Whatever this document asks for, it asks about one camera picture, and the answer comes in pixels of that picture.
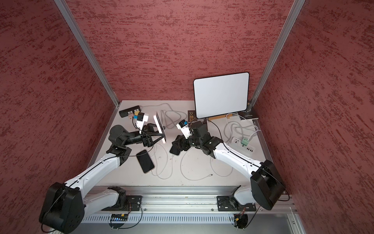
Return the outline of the phone pink case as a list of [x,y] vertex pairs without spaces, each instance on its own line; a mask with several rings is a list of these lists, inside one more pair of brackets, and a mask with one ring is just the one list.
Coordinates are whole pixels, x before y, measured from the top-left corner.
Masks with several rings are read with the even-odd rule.
[[143,173],[146,174],[155,168],[155,165],[147,150],[142,150],[141,152],[136,154],[136,158],[140,164]]
[[158,132],[162,137],[161,140],[162,140],[163,144],[166,144],[166,133],[165,133],[165,129],[162,125],[162,121],[160,119],[160,116],[159,116],[158,112],[156,112],[156,114],[153,117],[154,117],[154,121],[156,123],[157,129],[158,129]]

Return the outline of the phone teal case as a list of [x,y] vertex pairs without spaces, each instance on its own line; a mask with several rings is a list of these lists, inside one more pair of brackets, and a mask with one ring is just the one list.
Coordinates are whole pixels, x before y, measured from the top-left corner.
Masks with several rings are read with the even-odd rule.
[[184,138],[182,135],[178,135],[176,139],[171,143],[170,153],[175,156],[179,156],[181,153],[181,138]]

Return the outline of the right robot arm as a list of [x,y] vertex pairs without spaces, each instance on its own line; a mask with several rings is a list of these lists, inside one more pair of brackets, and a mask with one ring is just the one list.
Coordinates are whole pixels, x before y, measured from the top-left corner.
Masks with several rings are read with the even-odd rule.
[[178,135],[172,142],[174,150],[180,153],[193,147],[213,159],[226,163],[250,181],[250,185],[240,186],[234,192],[233,198],[237,203],[246,205],[255,202],[266,210],[273,209],[286,190],[273,162],[261,162],[234,150],[221,138],[211,136],[207,124],[201,121],[188,124],[182,120],[176,127],[182,135]]

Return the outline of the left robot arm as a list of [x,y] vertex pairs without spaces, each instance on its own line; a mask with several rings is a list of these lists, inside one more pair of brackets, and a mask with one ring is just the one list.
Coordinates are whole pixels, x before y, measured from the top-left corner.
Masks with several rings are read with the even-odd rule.
[[126,162],[131,156],[129,145],[142,143],[152,147],[164,138],[164,127],[158,123],[149,123],[135,132],[128,132],[121,125],[112,127],[109,134],[111,147],[98,162],[74,178],[64,183],[56,182],[48,188],[39,217],[41,226],[69,234],[83,219],[98,211],[131,211],[126,190],[120,187],[111,186],[90,197],[88,193],[106,175]]

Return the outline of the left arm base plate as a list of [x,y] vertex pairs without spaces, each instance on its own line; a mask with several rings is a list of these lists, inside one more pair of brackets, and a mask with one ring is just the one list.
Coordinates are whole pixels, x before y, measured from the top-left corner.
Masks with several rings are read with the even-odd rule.
[[126,196],[126,198],[119,198],[119,201],[111,206],[102,209],[102,211],[140,211],[140,205],[142,203],[142,196]]

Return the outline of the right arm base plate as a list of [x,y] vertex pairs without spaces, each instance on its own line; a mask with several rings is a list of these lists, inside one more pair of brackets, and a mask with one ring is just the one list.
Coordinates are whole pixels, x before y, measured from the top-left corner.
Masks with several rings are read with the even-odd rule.
[[257,210],[254,203],[241,205],[233,196],[217,196],[216,199],[219,212],[254,212]]

